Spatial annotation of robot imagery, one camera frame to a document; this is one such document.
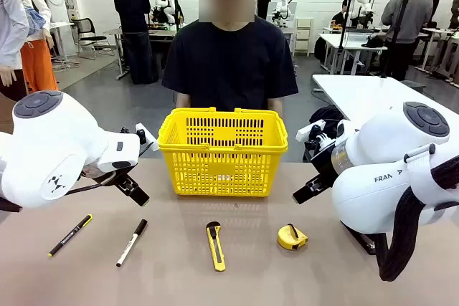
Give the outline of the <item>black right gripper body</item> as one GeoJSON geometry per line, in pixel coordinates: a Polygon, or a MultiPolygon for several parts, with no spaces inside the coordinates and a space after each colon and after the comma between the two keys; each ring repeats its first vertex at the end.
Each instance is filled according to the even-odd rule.
{"type": "Polygon", "coordinates": [[[310,189],[327,189],[332,187],[338,174],[333,167],[331,156],[335,148],[335,140],[325,137],[316,137],[305,142],[304,158],[312,163],[318,175],[312,178],[306,185],[310,189]]]}

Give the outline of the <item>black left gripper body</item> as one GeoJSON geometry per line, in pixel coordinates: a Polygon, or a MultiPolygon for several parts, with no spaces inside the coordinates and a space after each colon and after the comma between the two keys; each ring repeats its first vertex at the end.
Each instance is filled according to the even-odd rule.
{"type": "Polygon", "coordinates": [[[95,184],[82,187],[82,191],[89,191],[101,186],[115,186],[120,190],[120,180],[123,176],[127,176],[129,168],[120,168],[111,172],[103,173],[96,168],[84,168],[81,172],[82,177],[92,179],[95,184]]]}

